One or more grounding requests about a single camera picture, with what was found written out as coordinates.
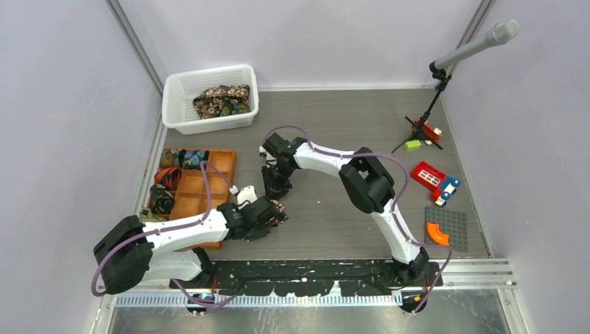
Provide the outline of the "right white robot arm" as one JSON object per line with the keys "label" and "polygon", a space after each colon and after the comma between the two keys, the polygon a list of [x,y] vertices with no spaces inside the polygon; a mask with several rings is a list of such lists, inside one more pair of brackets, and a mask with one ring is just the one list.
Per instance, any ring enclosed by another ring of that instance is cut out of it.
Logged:
{"label": "right white robot arm", "polygon": [[315,170],[340,179],[352,205],[369,214],[388,242],[397,265],[398,279],[416,285],[425,275],[429,256],[411,234],[399,211],[394,180],[380,157],[369,148],[341,151],[325,148],[306,138],[288,141],[270,134],[259,147],[265,157],[262,177],[266,197],[279,200],[292,188],[295,170]]}

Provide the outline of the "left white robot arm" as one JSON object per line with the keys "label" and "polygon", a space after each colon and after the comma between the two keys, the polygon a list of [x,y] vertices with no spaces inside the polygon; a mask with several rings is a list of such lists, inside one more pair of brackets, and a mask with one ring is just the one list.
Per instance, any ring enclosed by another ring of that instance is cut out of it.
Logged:
{"label": "left white robot arm", "polygon": [[214,277],[208,255],[198,244],[255,241],[288,219],[276,200],[257,196],[253,186],[237,192],[236,202],[209,207],[202,214],[163,222],[141,222],[137,215],[119,221],[95,246],[95,296],[120,294],[142,282],[176,279],[197,288]]}

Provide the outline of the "black pink floral tie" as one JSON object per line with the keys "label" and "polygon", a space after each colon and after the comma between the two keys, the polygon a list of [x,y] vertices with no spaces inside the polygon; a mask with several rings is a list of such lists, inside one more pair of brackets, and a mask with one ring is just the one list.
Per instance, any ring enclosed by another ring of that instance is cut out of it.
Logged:
{"label": "black pink floral tie", "polygon": [[274,207],[276,208],[276,210],[278,212],[269,221],[270,226],[272,228],[275,228],[275,227],[278,227],[279,225],[281,225],[282,223],[284,223],[288,219],[288,216],[285,213],[285,206],[283,204],[281,204],[277,200],[271,200],[271,202],[273,203]]}

